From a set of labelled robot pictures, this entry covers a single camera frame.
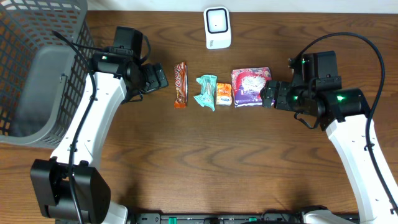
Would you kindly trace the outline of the red purple snack packet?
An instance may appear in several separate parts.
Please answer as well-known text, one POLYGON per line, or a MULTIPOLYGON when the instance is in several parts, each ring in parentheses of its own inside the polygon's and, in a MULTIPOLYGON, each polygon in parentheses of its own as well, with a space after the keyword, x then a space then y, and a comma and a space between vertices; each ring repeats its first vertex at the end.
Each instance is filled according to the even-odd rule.
POLYGON ((261 90, 272 80, 269 67, 240 68, 231 72, 234 107, 261 106, 261 90))

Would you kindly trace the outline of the orange brown chocolate bar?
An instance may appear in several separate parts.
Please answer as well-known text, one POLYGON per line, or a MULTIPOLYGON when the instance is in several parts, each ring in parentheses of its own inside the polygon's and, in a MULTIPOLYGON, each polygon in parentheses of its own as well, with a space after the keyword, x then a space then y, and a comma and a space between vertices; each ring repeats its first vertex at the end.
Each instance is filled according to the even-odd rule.
POLYGON ((178 63, 174 66, 175 75, 175 89, 176 89, 176 100, 174 102, 174 108, 185 108, 187 106, 187 64, 186 62, 178 63))

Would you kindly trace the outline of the small orange snack packet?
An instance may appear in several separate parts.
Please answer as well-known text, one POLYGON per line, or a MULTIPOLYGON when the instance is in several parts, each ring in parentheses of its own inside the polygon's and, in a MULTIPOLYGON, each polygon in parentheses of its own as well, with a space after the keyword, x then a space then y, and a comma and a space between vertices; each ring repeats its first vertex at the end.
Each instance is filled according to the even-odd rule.
POLYGON ((216 84, 216 104, 230 106, 232 104, 232 86, 229 83, 216 84))

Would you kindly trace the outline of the teal wrapper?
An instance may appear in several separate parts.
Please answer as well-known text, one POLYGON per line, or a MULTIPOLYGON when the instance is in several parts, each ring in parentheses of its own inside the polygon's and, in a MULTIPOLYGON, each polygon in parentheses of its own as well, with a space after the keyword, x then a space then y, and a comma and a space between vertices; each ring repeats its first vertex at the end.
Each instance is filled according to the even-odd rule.
POLYGON ((216 90, 216 75, 203 75, 196 79, 197 83, 201 85, 201 93, 195 95, 194 99, 202 107, 209 107, 215 111, 215 90, 216 90))

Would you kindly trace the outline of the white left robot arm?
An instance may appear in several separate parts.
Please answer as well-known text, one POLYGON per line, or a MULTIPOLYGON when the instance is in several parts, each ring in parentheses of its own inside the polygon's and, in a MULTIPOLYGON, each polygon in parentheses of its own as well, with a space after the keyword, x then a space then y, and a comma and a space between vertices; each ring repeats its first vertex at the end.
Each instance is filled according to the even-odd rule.
POLYGON ((56 223, 128 223, 128 208, 112 202, 99 172, 104 140, 121 104, 169 83, 160 63, 108 53, 91 63, 95 72, 66 135, 50 159, 34 161, 30 179, 42 216, 56 223))

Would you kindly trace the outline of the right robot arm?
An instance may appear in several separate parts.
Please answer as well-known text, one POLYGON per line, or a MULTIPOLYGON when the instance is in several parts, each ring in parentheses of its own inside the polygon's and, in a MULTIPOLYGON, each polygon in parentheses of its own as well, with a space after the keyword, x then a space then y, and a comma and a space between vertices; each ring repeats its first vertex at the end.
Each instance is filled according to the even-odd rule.
POLYGON ((377 141, 369 105, 359 89, 322 90, 271 80, 261 90, 265 108, 316 118, 348 176, 361 223, 397 223, 397 184, 377 141))

